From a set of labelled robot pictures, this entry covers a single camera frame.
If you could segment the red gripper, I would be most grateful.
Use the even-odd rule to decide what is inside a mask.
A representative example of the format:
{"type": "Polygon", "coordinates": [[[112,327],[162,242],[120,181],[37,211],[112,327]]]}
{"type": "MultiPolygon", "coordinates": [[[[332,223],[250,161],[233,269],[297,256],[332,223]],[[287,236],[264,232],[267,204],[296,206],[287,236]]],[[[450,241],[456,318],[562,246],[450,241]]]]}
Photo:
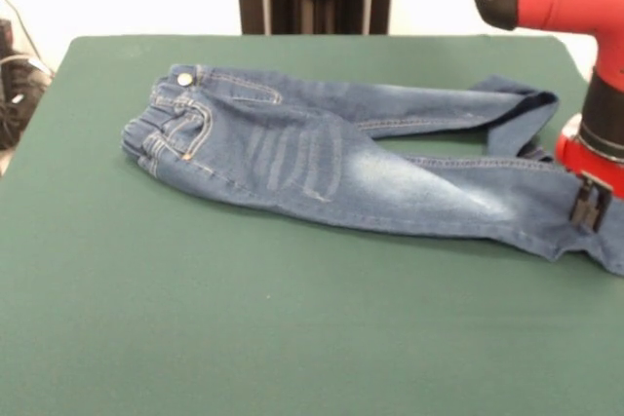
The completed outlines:
{"type": "MultiPolygon", "coordinates": [[[[572,115],[565,123],[555,146],[555,156],[567,170],[589,174],[612,190],[615,197],[623,198],[623,163],[611,161],[592,151],[580,139],[582,116],[572,115]]],[[[590,204],[590,193],[576,194],[570,214],[574,226],[585,226],[594,232],[601,229],[608,210],[608,195],[598,195],[590,204]]]]}

